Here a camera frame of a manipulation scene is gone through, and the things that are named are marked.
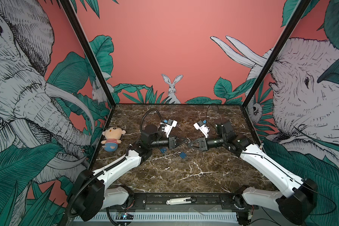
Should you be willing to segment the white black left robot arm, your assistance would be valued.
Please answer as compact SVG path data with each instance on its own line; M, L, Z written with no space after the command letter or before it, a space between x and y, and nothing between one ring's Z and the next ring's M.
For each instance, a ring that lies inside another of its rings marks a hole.
M100 210L112 206L129 208L134 200L131 190L123 186L110 188L118 178L144 163L153 153L153 148L175 149L188 141L187 138L170 136L172 126L150 124L141 131L141 136L127 147L125 154L114 162L90 171L82 171L67 198L67 220L79 216L83 221L92 219Z

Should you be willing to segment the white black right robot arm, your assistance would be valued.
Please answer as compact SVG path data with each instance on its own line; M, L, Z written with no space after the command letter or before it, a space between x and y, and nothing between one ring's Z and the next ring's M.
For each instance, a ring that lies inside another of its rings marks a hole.
M189 148L208 151L211 148L224 147L229 152L246 161L269 179L278 189L277 192L245 188L240 199L248 205L257 205L281 213L295 225L302 225L317 206L318 185L311 179L303 179L290 172L270 158L262 148L244 135L237 135L229 120L218 120L215 129L216 137L210 137L206 121L194 124L203 137L194 140L198 143Z

